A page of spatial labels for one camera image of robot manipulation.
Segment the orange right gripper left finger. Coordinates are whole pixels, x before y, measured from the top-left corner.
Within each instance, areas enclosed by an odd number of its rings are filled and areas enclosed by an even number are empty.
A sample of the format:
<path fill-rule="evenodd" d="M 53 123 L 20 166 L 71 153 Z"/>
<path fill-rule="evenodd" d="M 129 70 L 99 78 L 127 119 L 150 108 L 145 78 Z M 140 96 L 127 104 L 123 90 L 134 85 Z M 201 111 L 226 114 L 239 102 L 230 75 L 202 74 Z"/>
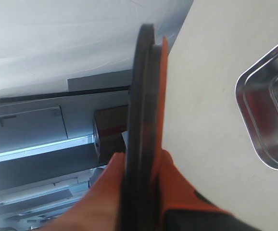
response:
<path fill-rule="evenodd" d="M 120 191 L 125 154 L 115 153 L 90 191 L 42 231 L 119 230 Z"/>

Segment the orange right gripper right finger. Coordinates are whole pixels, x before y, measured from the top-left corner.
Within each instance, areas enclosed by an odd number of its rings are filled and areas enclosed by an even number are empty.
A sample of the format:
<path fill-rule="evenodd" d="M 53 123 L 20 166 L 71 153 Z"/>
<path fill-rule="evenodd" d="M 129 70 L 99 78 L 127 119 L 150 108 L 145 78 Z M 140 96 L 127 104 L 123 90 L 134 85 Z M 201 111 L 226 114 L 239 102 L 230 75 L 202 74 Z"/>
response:
<path fill-rule="evenodd" d="M 162 231 L 238 231 L 239 221 L 229 212 L 203 200 L 162 149 L 168 42 L 163 39 L 157 116 L 157 182 L 159 228 Z"/>

